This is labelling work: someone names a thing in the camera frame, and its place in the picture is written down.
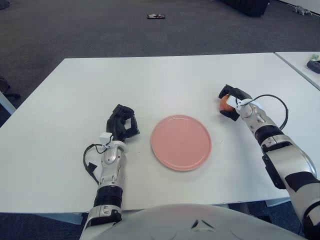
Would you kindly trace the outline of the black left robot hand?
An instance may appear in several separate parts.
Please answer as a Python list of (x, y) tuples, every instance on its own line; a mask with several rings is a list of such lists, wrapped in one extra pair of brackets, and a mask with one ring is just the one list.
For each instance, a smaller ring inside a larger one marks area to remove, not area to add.
[(113, 135), (114, 141), (125, 142), (125, 139), (140, 133), (133, 109), (118, 104), (106, 123), (106, 132)]

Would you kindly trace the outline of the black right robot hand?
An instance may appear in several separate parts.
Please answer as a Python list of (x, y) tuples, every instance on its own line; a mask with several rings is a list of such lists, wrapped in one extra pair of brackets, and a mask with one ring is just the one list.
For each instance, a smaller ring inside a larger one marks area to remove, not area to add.
[(219, 112), (233, 121), (239, 118), (239, 110), (244, 100), (252, 100), (248, 93), (228, 84), (223, 87), (218, 98), (220, 99)]

